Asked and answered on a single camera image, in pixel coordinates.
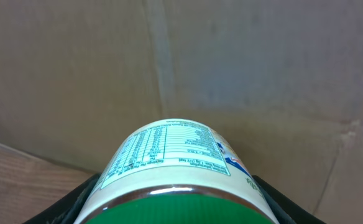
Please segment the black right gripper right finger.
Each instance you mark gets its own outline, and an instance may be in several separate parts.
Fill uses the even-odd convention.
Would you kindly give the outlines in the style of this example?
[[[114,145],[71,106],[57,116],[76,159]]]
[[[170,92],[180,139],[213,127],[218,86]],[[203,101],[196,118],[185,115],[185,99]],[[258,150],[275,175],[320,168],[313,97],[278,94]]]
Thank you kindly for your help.
[[[325,224],[259,176],[253,175],[253,178],[279,224]]]

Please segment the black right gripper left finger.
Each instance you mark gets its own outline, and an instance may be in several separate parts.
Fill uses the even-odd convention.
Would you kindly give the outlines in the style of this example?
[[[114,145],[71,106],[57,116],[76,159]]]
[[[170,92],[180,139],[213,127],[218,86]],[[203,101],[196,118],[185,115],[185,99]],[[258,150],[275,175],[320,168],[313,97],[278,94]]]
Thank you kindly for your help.
[[[100,174],[94,174],[49,208],[23,224],[73,224],[99,177]]]

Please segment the green lid jar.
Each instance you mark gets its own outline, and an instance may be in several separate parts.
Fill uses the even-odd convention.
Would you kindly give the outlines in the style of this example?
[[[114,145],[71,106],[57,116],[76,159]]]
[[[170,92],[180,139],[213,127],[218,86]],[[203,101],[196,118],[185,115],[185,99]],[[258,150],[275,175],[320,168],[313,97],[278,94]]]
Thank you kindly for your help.
[[[119,146],[77,223],[277,223],[229,143],[188,119],[147,124]]]

